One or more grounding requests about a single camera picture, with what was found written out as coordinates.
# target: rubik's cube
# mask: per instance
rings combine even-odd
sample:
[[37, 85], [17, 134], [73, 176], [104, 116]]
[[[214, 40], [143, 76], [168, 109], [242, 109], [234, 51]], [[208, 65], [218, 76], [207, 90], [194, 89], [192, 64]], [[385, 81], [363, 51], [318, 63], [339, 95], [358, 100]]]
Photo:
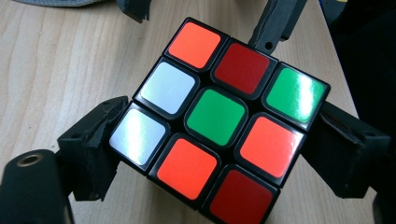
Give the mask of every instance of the rubik's cube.
[[187, 18], [109, 144], [220, 223], [261, 223], [330, 86]]

